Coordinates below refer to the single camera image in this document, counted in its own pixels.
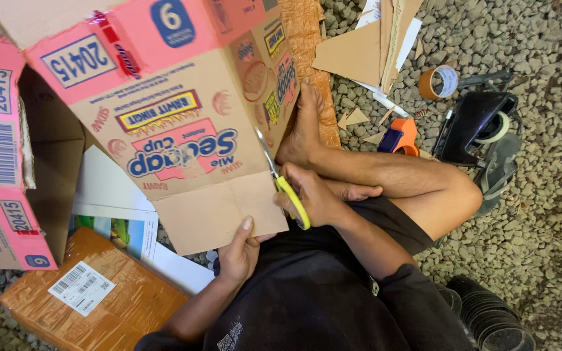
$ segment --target black shirt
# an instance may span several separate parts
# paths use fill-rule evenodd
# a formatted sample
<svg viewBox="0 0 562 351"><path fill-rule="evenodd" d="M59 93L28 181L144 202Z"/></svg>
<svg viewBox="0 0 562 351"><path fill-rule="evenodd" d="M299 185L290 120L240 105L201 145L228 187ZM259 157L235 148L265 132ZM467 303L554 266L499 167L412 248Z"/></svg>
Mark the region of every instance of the black shirt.
<svg viewBox="0 0 562 351"><path fill-rule="evenodd" d="M294 226L278 236L262 244L253 277L201 343L157 331L135 350L473 350L417 267L403 265L378 282L375 297L335 229Z"/></svg>

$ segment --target gravel ground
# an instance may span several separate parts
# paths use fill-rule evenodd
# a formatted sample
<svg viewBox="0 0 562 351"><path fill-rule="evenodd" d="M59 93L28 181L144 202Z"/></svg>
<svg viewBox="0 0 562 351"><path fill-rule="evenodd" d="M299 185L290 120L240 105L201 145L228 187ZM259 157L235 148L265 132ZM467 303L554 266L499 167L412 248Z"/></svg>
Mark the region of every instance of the gravel ground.
<svg viewBox="0 0 562 351"><path fill-rule="evenodd" d="M331 37L354 29L365 0L321 3ZM418 144L425 150L433 146L444 113L466 93L435 102L418 93L420 74L451 60L462 77L502 69L516 73L509 91L519 97L524 130L519 171L500 205L454 230L440 249L416 259L437 283L457 274L476 279L522 315L535 332L538 350L562 350L562 1L425 0L417 17L423 20L423 54L414 59L414 45L391 98L411 114L427 110L428 116L416 117ZM375 151L375 145L358 137L382 131L385 127L375 125L386 109L343 77L332 77L331 84L339 117L354 106L371 117L369 123L340 131L343 146ZM474 170L466 171L473 176ZM162 233L159 241L170 247ZM206 265L203 258L191 259ZM18 276L0 271L0 294ZM25 333L0 306L0 350L37 349L50 348Z"/></svg>

